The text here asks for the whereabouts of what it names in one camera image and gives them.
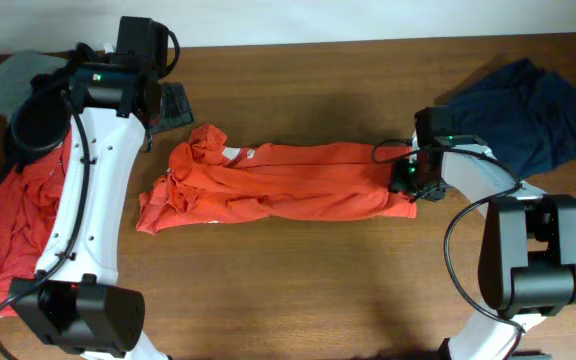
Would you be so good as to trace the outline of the red t-shirt with white print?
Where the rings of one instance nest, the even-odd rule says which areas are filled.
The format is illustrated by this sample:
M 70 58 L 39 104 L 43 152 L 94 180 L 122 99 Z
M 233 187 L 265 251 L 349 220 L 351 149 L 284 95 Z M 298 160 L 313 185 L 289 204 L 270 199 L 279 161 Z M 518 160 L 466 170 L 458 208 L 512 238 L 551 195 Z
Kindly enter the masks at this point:
M 203 125 L 174 148 L 167 171 L 139 197 L 137 231 L 154 235 L 267 217 L 355 221 L 417 214 L 411 196 L 389 190 L 394 171 L 372 160 L 368 144 L 235 148 L 227 140 L 219 128 Z

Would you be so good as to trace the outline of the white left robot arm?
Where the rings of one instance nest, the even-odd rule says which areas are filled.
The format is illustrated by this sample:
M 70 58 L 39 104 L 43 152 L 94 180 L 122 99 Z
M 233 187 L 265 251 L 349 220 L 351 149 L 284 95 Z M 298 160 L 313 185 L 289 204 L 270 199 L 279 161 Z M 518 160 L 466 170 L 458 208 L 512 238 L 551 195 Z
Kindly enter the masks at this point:
M 118 232 L 129 176 L 160 112 L 165 60 L 87 62 L 27 100 L 13 122 L 30 151 L 71 139 L 55 223 L 31 277 L 0 302 L 46 345 L 85 359 L 163 359 L 144 332 L 145 300 L 118 280 Z

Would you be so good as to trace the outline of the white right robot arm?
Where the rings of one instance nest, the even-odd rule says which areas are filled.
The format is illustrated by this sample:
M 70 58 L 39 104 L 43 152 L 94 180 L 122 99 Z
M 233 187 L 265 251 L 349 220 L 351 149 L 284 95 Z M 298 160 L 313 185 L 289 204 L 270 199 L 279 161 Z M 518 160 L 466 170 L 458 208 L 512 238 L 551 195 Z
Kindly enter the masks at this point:
M 449 223 L 443 258 L 449 277 L 473 313 L 440 345 L 440 359 L 520 359 L 525 334 L 576 304 L 576 199 L 550 195 L 522 180 L 473 135 L 410 142 L 388 159 L 392 188 L 416 200 L 439 200 L 446 189 L 469 200 Z M 459 222 L 478 211 L 485 220 L 478 264 L 480 299 L 461 284 L 451 240 Z

